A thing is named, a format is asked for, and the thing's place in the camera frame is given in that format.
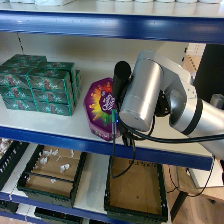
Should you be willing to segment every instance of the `wire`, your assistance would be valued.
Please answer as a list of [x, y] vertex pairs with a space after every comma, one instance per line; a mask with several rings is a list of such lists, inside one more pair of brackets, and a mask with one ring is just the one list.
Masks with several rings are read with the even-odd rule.
[[[197, 196], [201, 195], [201, 194], [204, 192], [205, 188], [207, 187], [208, 181], [209, 181], [209, 179], [210, 179], [210, 177], [211, 177], [212, 170], [213, 170], [213, 167], [214, 167], [214, 163], [215, 163], [215, 156], [213, 156], [213, 162], [212, 162], [212, 166], [211, 166], [211, 169], [210, 169], [210, 174], [209, 174], [209, 176], [208, 176], [208, 179], [207, 179], [207, 181], [206, 181], [205, 186], [203, 187], [203, 189], [202, 189], [198, 194], [195, 194], [195, 195], [187, 194], [187, 193], [184, 192], [185, 194], [187, 194], [187, 197], [192, 197], [192, 198], [194, 198], [194, 197], [197, 197]], [[171, 192], [173, 192], [173, 191], [176, 190], [176, 189], [177, 189], [179, 192], [181, 192], [181, 190], [180, 190], [180, 189], [175, 185], [175, 183], [173, 182], [173, 179], [172, 179], [172, 177], [171, 177], [171, 173], [170, 173], [170, 166], [168, 165], [168, 167], [169, 167], [170, 180], [171, 180], [171, 182], [173, 183], [173, 186], [174, 186], [174, 189], [173, 189]]]
[[166, 193], [167, 193], [167, 194], [172, 193], [172, 192], [174, 192], [176, 189], [177, 189], [177, 188], [175, 187], [173, 190], [171, 190], [171, 191], [167, 191]]
[[177, 138], [177, 139], [156, 138], [156, 137], [151, 137], [151, 136], [148, 136], [141, 132], [136, 131], [135, 129], [126, 125], [121, 119], [119, 119], [119, 121], [121, 122], [121, 124], [124, 128], [128, 129], [130, 132], [134, 133], [135, 135], [137, 135], [141, 138], [144, 138], [144, 139], [147, 139], [150, 141], [154, 141], [154, 142], [159, 142], [159, 143], [181, 144], [181, 143], [205, 142], [205, 141], [214, 141], [214, 140], [224, 139], [224, 134], [202, 136], [202, 137], [195, 137], [195, 138]]
[[131, 141], [132, 141], [132, 146], [133, 146], [133, 151], [134, 151], [133, 159], [132, 159], [130, 165], [124, 171], [122, 171], [120, 174], [114, 176], [112, 168], [113, 168], [114, 154], [115, 154], [115, 133], [113, 133], [113, 154], [112, 154], [111, 161], [110, 161], [110, 176], [112, 177], [112, 179], [116, 179], [116, 178], [122, 176], [132, 167], [132, 165], [135, 161], [136, 148], [135, 148], [135, 141], [133, 139], [131, 139]]

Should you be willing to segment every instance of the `plastic tray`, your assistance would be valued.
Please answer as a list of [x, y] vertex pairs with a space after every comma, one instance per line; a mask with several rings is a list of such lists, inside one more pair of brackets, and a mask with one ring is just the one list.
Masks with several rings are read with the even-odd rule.
[[26, 151], [29, 143], [13, 141], [0, 159], [0, 190], [11, 176], [12, 171]]
[[[146, 164], [141, 161], [135, 161], [135, 164], [136, 163], [140, 164], [140, 165]], [[157, 223], [158, 224], [158, 223], [162, 223], [162, 222], [167, 222], [168, 208], [167, 208], [167, 201], [166, 201], [166, 191], [165, 191], [165, 185], [164, 185], [164, 179], [163, 179], [162, 166], [160, 164], [157, 164], [157, 173], [158, 173], [158, 189], [159, 189], [159, 194], [160, 194], [160, 202], [161, 202], [161, 210], [162, 210], [161, 215], [111, 206], [110, 205], [110, 201], [111, 201], [111, 198], [110, 198], [111, 197], [111, 195], [110, 195], [111, 179], [110, 178], [111, 177], [110, 177], [110, 172], [108, 169], [107, 184], [106, 184], [106, 191], [105, 191], [105, 197], [104, 197], [104, 209], [107, 211], [108, 217], [126, 221], [126, 222], [130, 222], [130, 223], [141, 223], [141, 224], [145, 224], [145, 223], [150, 223], [150, 224]], [[126, 178], [125, 175], [126, 174], [119, 177], [117, 180], [120, 179], [122, 181], [122, 178], [124, 178], [123, 181], [127, 181], [125, 179]], [[135, 181], [133, 175], [132, 175], [132, 183], [139, 184], [137, 181]]]
[[19, 204], [17, 203], [0, 200], [0, 211], [2, 212], [14, 214], [16, 213], [18, 206]]
[[68, 215], [60, 212], [55, 212], [43, 208], [36, 208], [34, 215], [40, 217], [44, 222], [52, 224], [81, 224], [82, 218]]
[[41, 201], [44, 203], [55, 204], [55, 205], [72, 208], [74, 205], [76, 193], [78, 190], [79, 181], [82, 175], [86, 153], [81, 153], [78, 167], [77, 167], [76, 173], [74, 174], [74, 180], [72, 181], [73, 187], [70, 191], [69, 197], [67, 197], [60, 194], [56, 194], [56, 193], [49, 193], [42, 190], [31, 189], [25, 186], [33, 168], [35, 167], [37, 160], [39, 159], [39, 157], [41, 156], [43, 152], [44, 147], [45, 146], [43, 145], [37, 146], [34, 154], [32, 155], [30, 161], [27, 163], [26, 168], [23, 171], [18, 181], [17, 188], [18, 190], [23, 191], [31, 200], [36, 200], [36, 201]]

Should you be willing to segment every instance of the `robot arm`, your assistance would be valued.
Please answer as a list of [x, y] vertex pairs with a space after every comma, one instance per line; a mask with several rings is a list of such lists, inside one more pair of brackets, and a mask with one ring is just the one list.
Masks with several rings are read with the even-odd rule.
[[[142, 51], [120, 109], [120, 119], [129, 127], [146, 132], [154, 115], [160, 90], [170, 105], [170, 126], [188, 137], [224, 133], [224, 111], [197, 97], [189, 72], [152, 51]], [[224, 140], [201, 142], [224, 159]]]

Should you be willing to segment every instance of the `purple tin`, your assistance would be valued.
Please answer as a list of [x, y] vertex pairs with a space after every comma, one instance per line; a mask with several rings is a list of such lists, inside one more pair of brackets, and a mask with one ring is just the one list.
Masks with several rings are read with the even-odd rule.
[[92, 83], [83, 102], [91, 132], [106, 141], [113, 138], [111, 110], [115, 109], [115, 99], [112, 97], [112, 85], [111, 78]]

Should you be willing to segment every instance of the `green box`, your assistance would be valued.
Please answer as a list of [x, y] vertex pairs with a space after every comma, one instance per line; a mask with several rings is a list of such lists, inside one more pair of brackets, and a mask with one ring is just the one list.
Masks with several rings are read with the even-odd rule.
[[26, 67], [36, 67], [40, 62], [39, 61], [26, 61], [26, 60], [13, 60], [9, 59], [4, 62], [2, 66], [12, 67], [12, 68], [26, 68]]
[[36, 101], [36, 104], [38, 107], [38, 111], [44, 113], [72, 116], [75, 110], [73, 102], [71, 102], [70, 104], [56, 104]]
[[75, 70], [75, 82], [72, 83], [74, 92], [77, 90], [79, 92], [81, 91], [81, 83], [82, 83], [81, 72], [80, 72], [80, 70]]
[[29, 88], [27, 74], [30, 70], [32, 70], [31, 67], [9, 68], [0, 66], [0, 85]]
[[67, 71], [70, 74], [71, 83], [76, 80], [75, 64], [70, 62], [41, 62], [37, 68], [58, 69]]
[[47, 61], [47, 58], [46, 56], [16, 54], [9, 60], [26, 60], [26, 61], [40, 62], [40, 61]]
[[32, 89], [32, 92], [35, 100], [40, 102], [69, 104], [73, 101], [72, 88], [68, 89], [67, 94], [65, 92], [44, 91], [39, 89]]
[[37, 111], [34, 101], [2, 98], [7, 109]]
[[33, 100], [31, 90], [22, 87], [0, 86], [0, 94], [4, 98]]
[[28, 79], [33, 89], [67, 93], [68, 89], [71, 88], [70, 76], [66, 71], [35, 68], [29, 73]]

